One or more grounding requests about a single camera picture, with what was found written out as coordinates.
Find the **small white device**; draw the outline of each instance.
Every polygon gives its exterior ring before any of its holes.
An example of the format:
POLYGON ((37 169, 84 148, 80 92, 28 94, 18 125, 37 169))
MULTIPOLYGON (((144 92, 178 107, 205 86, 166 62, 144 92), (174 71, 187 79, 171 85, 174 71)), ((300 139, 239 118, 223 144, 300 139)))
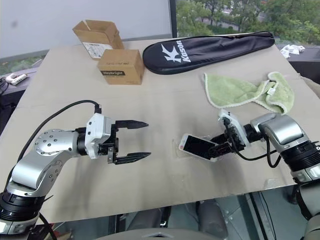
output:
POLYGON ((27 74, 21 74, 17 76, 15 73, 11 73, 9 76, 5 78, 5 81, 12 85, 17 85, 18 83, 21 83, 23 80, 25 80, 28 77, 27 74))
POLYGON ((204 160, 210 160, 209 149, 216 144, 190 134, 184 134, 179 144, 179 150, 204 160))

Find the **tabletop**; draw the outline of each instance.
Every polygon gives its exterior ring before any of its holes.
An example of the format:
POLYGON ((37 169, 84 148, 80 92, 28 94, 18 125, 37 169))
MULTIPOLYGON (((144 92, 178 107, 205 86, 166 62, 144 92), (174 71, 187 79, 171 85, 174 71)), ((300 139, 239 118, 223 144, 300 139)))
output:
MULTIPOLYGON (((143 50, 159 40, 125 42, 127 49, 143 50)), ((281 72, 295 93, 289 115, 311 140, 317 128, 318 97, 280 54, 276 46, 175 75, 144 71, 142 85, 109 85, 82 45, 51 49, 22 96, 0 137, 0 187, 15 164, 23 145, 49 115, 79 100, 102 105, 102 114, 113 120, 137 120, 149 124, 141 129, 121 129, 119 156, 132 152, 152 154, 135 163, 107 164, 104 157, 70 159, 63 167, 41 209, 49 222, 97 218, 121 213, 244 194, 294 184, 290 169, 281 161, 270 168, 266 159, 249 162, 235 154, 216 162, 189 156, 178 150, 183 134, 216 136, 223 132, 217 122, 219 110, 209 104, 203 73, 236 77, 251 83, 281 72)), ((269 113, 248 103, 229 108, 242 124, 269 113)), ((75 106, 52 119, 50 128, 74 130, 92 116, 91 104, 75 106)), ((257 142, 243 151, 248 157, 266 152, 257 142)))

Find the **white cloth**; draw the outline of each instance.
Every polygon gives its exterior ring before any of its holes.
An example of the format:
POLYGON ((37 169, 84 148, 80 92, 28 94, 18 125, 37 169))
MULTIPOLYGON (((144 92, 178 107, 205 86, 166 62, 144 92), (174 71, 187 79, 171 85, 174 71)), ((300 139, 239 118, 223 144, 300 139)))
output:
POLYGON ((302 53, 306 48, 304 46, 297 46, 297 45, 286 45, 284 46, 280 52, 282 55, 287 59, 290 58, 290 54, 297 54, 299 55, 302 53))

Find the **floor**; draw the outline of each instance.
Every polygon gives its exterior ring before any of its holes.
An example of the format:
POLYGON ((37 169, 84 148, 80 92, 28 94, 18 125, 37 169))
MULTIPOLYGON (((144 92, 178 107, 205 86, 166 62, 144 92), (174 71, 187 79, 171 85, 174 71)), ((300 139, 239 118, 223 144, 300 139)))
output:
MULTIPOLYGON (((263 196, 268 204, 275 234, 278 240, 299 240, 305 231, 307 221, 300 213, 297 205, 288 203, 284 197, 285 188, 266 190, 263 196)), ((244 210, 249 195, 228 196, 217 198, 227 225, 228 240, 256 240, 254 224, 247 225, 248 212, 244 210)), ((126 227, 136 215, 129 213, 126 217, 126 227)), ((197 215, 192 203, 172 207, 169 228, 198 230, 197 215)), ((108 217, 66 222, 58 228, 59 232, 72 230, 73 239, 91 240, 105 236, 108 233, 108 217)))

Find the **window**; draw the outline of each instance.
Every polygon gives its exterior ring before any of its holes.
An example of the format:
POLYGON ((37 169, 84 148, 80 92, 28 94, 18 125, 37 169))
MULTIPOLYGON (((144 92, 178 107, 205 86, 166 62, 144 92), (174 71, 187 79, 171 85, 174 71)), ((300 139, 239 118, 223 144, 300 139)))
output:
POLYGON ((178 37, 269 31, 277 44, 320 45, 320 0, 176 0, 178 37))

